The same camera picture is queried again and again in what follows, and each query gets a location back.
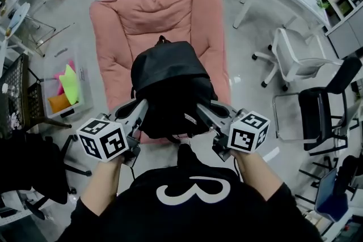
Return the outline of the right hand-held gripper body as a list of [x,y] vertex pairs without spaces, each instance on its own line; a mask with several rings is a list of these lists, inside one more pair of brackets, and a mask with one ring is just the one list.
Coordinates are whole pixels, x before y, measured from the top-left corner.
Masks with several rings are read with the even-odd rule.
[[212,150],[223,161],[229,158],[231,150],[251,154],[265,142],[270,123],[258,112],[241,109],[226,124],[225,131],[214,137]]

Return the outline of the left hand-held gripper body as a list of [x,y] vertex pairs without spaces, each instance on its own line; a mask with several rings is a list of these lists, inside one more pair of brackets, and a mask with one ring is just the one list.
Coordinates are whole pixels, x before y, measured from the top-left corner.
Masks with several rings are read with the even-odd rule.
[[140,154],[141,102],[132,99],[86,121],[77,136],[86,155],[101,162],[123,156],[124,163],[134,166]]

